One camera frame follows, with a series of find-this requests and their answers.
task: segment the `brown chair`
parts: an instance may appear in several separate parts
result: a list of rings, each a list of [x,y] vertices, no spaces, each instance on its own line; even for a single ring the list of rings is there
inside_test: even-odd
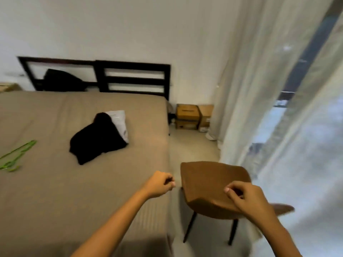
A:
[[[210,161],[183,162],[181,179],[186,203],[194,211],[183,242],[186,242],[197,214],[201,214],[215,219],[233,220],[228,241],[228,244],[232,245],[238,219],[244,216],[225,195],[223,189],[235,180],[251,182],[246,169]],[[278,216],[294,211],[294,207],[289,205],[274,203],[271,205]]]

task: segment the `chair leg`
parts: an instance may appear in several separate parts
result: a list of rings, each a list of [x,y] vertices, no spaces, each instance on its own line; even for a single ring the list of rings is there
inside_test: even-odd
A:
[[[234,240],[234,237],[235,237],[235,234],[236,234],[236,230],[237,230],[237,225],[238,225],[238,219],[234,219],[234,221],[232,222],[230,239],[229,239],[229,242],[228,242],[228,244],[230,246],[232,245],[232,241]]]
[[[192,229],[192,226],[193,226],[193,223],[194,223],[194,220],[195,220],[196,216],[197,216],[197,213],[194,211],[193,215],[192,215],[192,218],[191,218],[191,221],[189,222],[189,225],[187,227],[187,231],[186,231],[185,237],[183,238],[183,242],[184,243],[186,242],[186,240],[188,238],[189,232]]]

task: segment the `brown bed sheet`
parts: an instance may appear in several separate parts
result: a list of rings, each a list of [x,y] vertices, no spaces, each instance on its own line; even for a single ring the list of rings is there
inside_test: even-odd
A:
[[[70,138],[99,112],[125,110],[129,145],[79,165]],[[36,139],[0,171],[0,256],[70,256],[156,170],[168,171],[166,101],[100,92],[0,94],[0,155]],[[169,194],[146,202],[115,256],[169,256]]]

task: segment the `tiled floor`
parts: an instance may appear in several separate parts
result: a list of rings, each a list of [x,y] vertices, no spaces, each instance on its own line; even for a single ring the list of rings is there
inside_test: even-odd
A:
[[[231,221],[215,220],[198,215],[186,243],[184,233],[192,216],[192,210],[183,198],[180,177],[181,162],[218,161],[220,151],[216,142],[205,138],[204,133],[195,130],[176,130],[170,126],[170,171],[174,174],[177,187],[172,191],[170,209],[171,232],[174,233],[173,250],[175,257],[236,257],[248,256],[251,243],[248,238],[248,222],[238,223],[232,246],[227,245],[231,231]]]

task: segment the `headboard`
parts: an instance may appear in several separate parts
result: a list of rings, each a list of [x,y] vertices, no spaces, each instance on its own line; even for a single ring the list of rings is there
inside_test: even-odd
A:
[[[100,92],[119,92],[119,93],[134,93],[134,94],[149,94],[164,96],[169,100],[169,85],[170,85],[170,68],[169,64],[153,64],[153,63],[138,63],[138,62],[121,62],[121,61],[105,61],[105,60],[70,60],[70,59],[53,59],[45,57],[18,57],[20,64],[28,75],[32,85],[37,91],[43,91],[43,79],[37,79],[30,69],[29,62],[45,63],[45,64],[63,64],[74,66],[91,66],[94,69],[97,82],[86,82],[88,86],[97,86]],[[107,76],[106,69],[125,69],[139,71],[154,71],[163,72],[164,78],[144,78],[144,77],[123,77],[123,76]],[[128,91],[128,90],[110,90],[109,83],[119,84],[135,84],[135,85],[150,85],[163,86],[163,92],[149,91]]]

